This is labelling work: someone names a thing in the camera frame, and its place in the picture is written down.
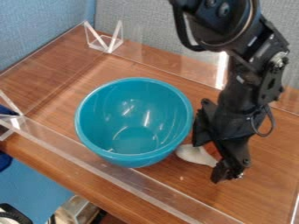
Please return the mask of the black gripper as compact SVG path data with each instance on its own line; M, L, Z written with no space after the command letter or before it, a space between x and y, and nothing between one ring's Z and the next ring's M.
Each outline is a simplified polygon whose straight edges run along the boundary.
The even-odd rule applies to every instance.
M209 180L217 184L238 179L250 166L248 139L255 135L252 124L261 124L265 113L233 114L209 99L200 101L192 124L190 143L193 147L213 143L220 161L212 169Z

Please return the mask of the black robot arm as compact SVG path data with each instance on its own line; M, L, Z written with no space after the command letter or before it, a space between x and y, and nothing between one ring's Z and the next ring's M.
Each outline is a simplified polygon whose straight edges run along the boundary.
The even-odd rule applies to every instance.
M264 18L259 0L168 0L178 40L194 52L228 54L228 80L218 99L200 101L192 145L213 143L220 154L210 181L238 179L250 166L248 139L272 120L269 103L284 92L288 42Z

